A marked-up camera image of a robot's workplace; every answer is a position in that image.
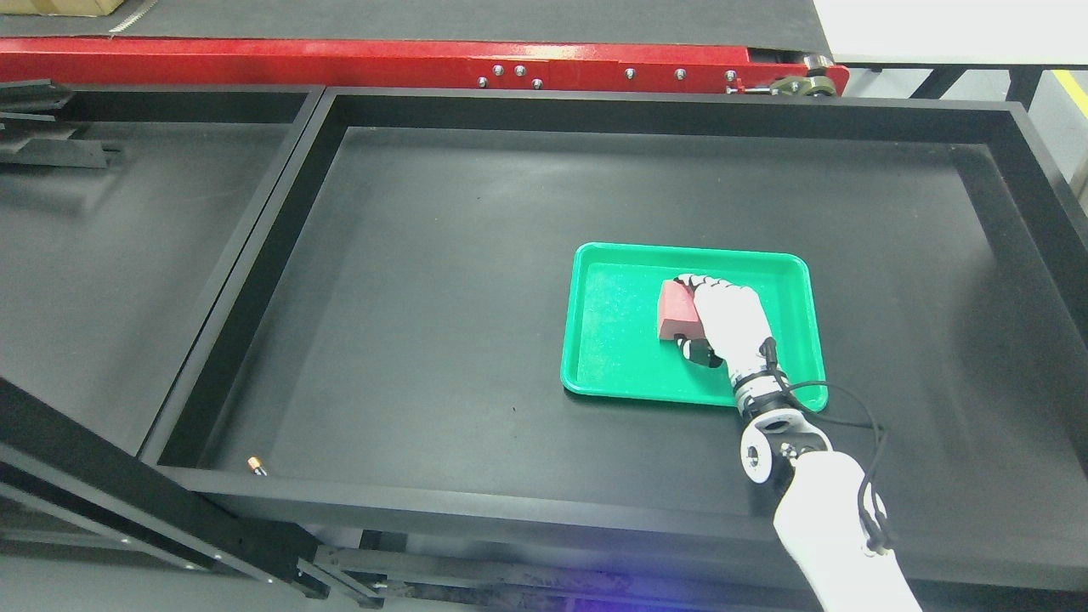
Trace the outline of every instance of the black metal beam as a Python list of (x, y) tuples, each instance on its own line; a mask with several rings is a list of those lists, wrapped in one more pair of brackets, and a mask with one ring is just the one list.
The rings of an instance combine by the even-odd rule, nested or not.
[[(49, 490), (64, 491), (258, 579), (298, 586), (298, 560), (319, 544), (298, 527), (288, 544), (271, 540), (267, 528), (231, 516), (3, 378), (0, 462), (17, 470), (5, 469), (5, 477), (25, 473)], [(37, 492), (33, 484), (28, 488)], [(300, 550), (299, 542), (309, 550)]]
[(808, 591), (631, 576), (520, 563), (322, 547), (314, 563), (335, 572), (386, 574), (395, 582), (667, 605), (690, 610), (819, 610)]
[(1039, 88), (1039, 79), (1042, 78), (1042, 69), (1034, 65), (1016, 66), (1009, 69), (1009, 91), (1005, 100), (1019, 102), (1026, 110), (1031, 109), (1031, 100), (1035, 99), (1035, 90)]
[(927, 100), (939, 100), (949, 89), (955, 85), (955, 82), (963, 76), (963, 73), (967, 72), (967, 69), (963, 66), (941, 66), (935, 68), (929, 76), (918, 85), (918, 88), (911, 94), (912, 98), (922, 98)]
[(375, 593), (370, 587), (351, 579), (350, 576), (343, 572), (330, 572), (325, 567), (318, 567), (306, 561), (299, 561), (298, 568), (300, 572), (329, 585), (331, 589), (355, 600), (360, 608), (366, 610), (381, 610), (384, 603), (382, 597)]
[[(211, 570), (215, 562), (132, 521), (0, 463), (0, 494), (28, 507), (60, 518), (69, 525), (97, 534), (100, 547), (145, 552), (185, 570)], [(2, 534), (7, 537), (7, 530)], [(91, 540), (85, 540), (85, 546)]]
[[(11, 498), (11, 488), (0, 485), (0, 498)], [(0, 503), (0, 540), (60, 547), (132, 550), (118, 539), (61, 521), (51, 514), (25, 504)]]
[[(447, 587), (423, 583), (392, 582), (386, 590), (388, 598), (423, 599), (470, 607), (470, 610), (519, 610), (527, 612), (579, 612), (586, 603), (561, 593), (532, 592), (526, 589), (492, 586), (489, 588)], [(646, 608), (639, 604), (599, 602), (608, 612), (667, 612), (675, 608)]]

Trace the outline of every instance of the white table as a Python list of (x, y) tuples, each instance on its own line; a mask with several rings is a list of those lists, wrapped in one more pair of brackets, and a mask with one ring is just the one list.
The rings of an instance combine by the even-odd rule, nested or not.
[(1084, 0), (813, 2), (838, 63), (932, 69), (912, 98), (940, 98), (968, 69), (1002, 69), (1006, 99), (1028, 107), (1043, 70), (1088, 68)]

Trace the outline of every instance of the black surface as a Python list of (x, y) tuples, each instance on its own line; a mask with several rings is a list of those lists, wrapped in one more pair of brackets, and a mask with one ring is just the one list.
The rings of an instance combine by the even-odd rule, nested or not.
[(132, 454), (290, 152), (305, 100), (290, 94), (285, 122), (259, 111), (256, 123), (225, 123), (214, 109), (230, 95), (196, 94), (220, 121), (199, 123), (176, 93), (145, 93), (157, 117), (141, 117), (127, 103), (140, 95), (84, 93), (65, 111), (121, 120), (82, 135), (121, 149), (109, 169), (0, 167), (0, 375)]
[[(3, 16), (0, 36), (106, 35), (108, 17)], [(160, 0), (122, 36), (731, 45), (830, 57), (812, 0)]]
[[(252, 345), (237, 370), (212, 353), (190, 402), (210, 409), (233, 380), (217, 428), (202, 454), (210, 424), (168, 452), (203, 472), (172, 475), (270, 517), (499, 541), (594, 525), (784, 563), (735, 466), (734, 414), (578, 397), (557, 374), (580, 244), (786, 250), (812, 270), (828, 377), (892, 432), (878, 484), (907, 574), (1088, 586), (1066, 434), (1088, 392), (1084, 280), (1047, 267), (1083, 264), (1085, 221), (1048, 193), (1011, 106), (526, 98), (343, 96), (311, 128), (299, 181), (324, 186), (287, 198), (280, 255), (217, 348), (259, 322)], [(339, 143), (343, 121), (363, 125)], [(832, 393), (829, 409), (854, 408)], [(866, 456), (866, 436), (829, 429)], [(251, 454), (282, 478), (222, 474)]]

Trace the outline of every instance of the red sponge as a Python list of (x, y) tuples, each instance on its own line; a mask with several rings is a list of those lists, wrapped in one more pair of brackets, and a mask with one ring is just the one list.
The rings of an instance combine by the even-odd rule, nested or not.
[(672, 340), (678, 333), (688, 340), (706, 338), (691, 291), (669, 280), (662, 284), (662, 295), (657, 298), (657, 338)]

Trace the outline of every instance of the robotic hand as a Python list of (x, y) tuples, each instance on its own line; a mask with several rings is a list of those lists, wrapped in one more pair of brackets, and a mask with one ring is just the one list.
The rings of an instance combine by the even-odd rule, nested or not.
[[(858, 494), (865, 480), (861, 466), (832, 450), (827, 436), (805, 419), (778, 367), (758, 294), (703, 276), (681, 274), (676, 281), (693, 292), (713, 351), (709, 362), (724, 359), (729, 371), (737, 408), (747, 421), (740, 460), (749, 478), (763, 484), (772, 474), (782, 480), (792, 474), (775, 512), (775, 530), (820, 604), (828, 612), (920, 612), (895, 553), (886, 548), (882, 502), (868, 489)], [(684, 357), (707, 363), (694, 354), (704, 345), (684, 338), (677, 343)]]

